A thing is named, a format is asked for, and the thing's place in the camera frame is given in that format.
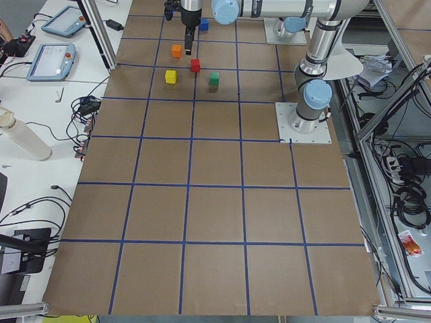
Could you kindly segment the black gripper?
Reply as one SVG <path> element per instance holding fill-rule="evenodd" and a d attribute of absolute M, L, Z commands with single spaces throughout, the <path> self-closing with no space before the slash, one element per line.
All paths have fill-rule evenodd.
<path fill-rule="evenodd" d="M 185 54 L 191 55 L 193 41 L 195 37 L 195 27 L 200 24 L 203 7 L 202 0 L 181 0 L 181 21 L 187 27 L 185 28 Z"/>

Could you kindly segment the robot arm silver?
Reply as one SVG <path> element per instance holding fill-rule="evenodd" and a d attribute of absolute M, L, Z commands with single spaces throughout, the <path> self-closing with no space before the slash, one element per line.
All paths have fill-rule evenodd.
<path fill-rule="evenodd" d="M 308 26 L 305 17 L 278 17 L 273 25 L 273 33 L 279 38 L 291 38 Z"/>
<path fill-rule="evenodd" d="M 327 61 L 342 38 L 342 25 L 366 5 L 367 1 L 212 1 L 211 10 L 221 25 L 238 17 L 316 18 L 306 55 L 295 70 L 299 102 L 288 117 L 293 131 L 309 134 L 322 121 L 321 113 L 331 101 Z"/>

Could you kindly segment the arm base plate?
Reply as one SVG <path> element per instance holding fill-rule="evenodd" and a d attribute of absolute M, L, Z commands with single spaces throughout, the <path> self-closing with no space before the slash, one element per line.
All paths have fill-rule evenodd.
<path fill-rule="evenodd" d="M 276 102 L 275 113 L 280 143 L 332 144 L 329 126 L 322 112 L 317 120 L 302 120 L 296 114 L 297 103 Z"/>
<path fill-rule="evenodd" d="M 279 38 L 273 33 L 273 25 L 276 18 L 265 18 L 265 37 L 267 44 L 285 44 L 294 46 L 304 46 L 306 44 L 305 30 L 297 33 L 291 38 Z"/>

